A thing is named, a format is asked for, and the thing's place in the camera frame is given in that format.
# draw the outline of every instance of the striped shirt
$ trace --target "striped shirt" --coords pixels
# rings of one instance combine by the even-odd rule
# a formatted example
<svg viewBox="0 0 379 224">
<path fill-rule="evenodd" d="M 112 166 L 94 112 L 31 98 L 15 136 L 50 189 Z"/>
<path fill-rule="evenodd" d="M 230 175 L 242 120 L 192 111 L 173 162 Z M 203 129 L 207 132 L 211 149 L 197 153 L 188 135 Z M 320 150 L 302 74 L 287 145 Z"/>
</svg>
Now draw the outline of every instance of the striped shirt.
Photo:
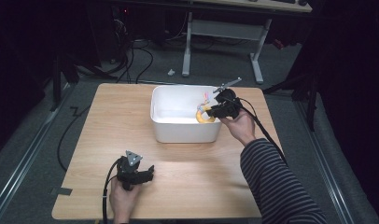
<svg viewBox="0 0 379 224">
<path fill-rule="evenodd" d="M 247 144 L 241 169 L 262 214 L 262 223 L 327 223 L 325 215 L 265 139 Z"/>
</svg>

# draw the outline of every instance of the person's right hand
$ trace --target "person's right hand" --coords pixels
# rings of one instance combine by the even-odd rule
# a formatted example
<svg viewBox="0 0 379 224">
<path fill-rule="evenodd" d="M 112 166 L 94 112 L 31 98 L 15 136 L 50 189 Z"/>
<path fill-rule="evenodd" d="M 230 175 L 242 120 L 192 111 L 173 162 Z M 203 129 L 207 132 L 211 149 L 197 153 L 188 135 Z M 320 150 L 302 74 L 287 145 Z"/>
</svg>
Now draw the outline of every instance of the person's right hand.
<svg viewBox="0 0 379 224">
<path fill-rule="evenodd" d="M 255 129 L 256 125 L 253 118 L 243 109 L 239 111 L 239 116 L 236 119 L 219 119 L 227 125 L 230 133 L 234 138 L 239 140 L 245 147 L 249 142 L 256 140 Z"/>
</svg>

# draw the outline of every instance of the white container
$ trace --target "white container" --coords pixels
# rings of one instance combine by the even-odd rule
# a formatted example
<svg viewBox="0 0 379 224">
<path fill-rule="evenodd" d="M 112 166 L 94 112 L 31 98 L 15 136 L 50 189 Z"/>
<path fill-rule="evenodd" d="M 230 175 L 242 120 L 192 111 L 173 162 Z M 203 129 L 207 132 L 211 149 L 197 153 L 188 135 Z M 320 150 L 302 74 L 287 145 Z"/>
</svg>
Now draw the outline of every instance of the white container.
<svg viewBox="0 0 379 224">
<path fill-rule="evenodd" d="M 157 141 L 162 143 L 208 143 L 217 139 L 221 121 L 199 123 L 197 106 L 204 103 L 207 92 L 209 106 L 216 105 L 216 87 L 168 85 L 159 86 L 152 92 L 151 119 Z"/>
</svg>

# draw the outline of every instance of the wooden table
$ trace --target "wooden table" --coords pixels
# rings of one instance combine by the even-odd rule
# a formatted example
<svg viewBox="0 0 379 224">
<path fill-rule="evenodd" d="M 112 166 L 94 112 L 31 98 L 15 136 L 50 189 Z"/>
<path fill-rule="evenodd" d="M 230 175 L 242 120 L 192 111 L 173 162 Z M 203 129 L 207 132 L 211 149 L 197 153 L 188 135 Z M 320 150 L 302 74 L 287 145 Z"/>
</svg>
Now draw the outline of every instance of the wooden table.
<svg viewBox="0 0 379 224">
<path fill-rule="evenodd" d="M 102 218 L 108 170 L 131 150 L 144 157 L 139 171 L 155 165 L 154 179 L 143 185 L 133 218 L 260 217 L 239 166 L 243 146 L 225 125 L 214 143 L 163 144 L 155 140 L 149 115 L 155 87 L 99 86 L 62 184 L 73 191 L 70 196 L 58 196 L 52 216 Z M 280 146 L 262 91 L 232 89 L 256 108 L 260 121 Z M 256 133 L 262 137 L 260 130 Z M 107 213 L 112 217 L 109 204 Z"/>
</svg>

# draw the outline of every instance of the hand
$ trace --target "hand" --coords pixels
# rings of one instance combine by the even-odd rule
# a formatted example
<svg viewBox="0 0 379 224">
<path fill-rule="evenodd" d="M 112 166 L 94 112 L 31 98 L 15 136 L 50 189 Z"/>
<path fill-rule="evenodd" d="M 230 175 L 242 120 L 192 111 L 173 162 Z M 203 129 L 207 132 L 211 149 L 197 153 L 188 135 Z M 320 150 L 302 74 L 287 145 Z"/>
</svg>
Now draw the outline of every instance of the hand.
<svg viewBox="0 0 379 224">
<path fill-rule="evenodd" d="M 243 109 L 239 111 L 239 116 L 236 119 L 219 119 L 227 125 L 230 133 L 234 138 L 239 140 L 245 147 L 249 142 L 256 140 L 256 125 L 253 118 Z"/>
<path fill-rule="evenodd" d="M 110 204 L 114 212 L 114 223 L 129 223 L 136 198 L 142 185 L 134 185 L 131 191 L 122 187 L 116 177 L 111 179 Z"/>
</svg>

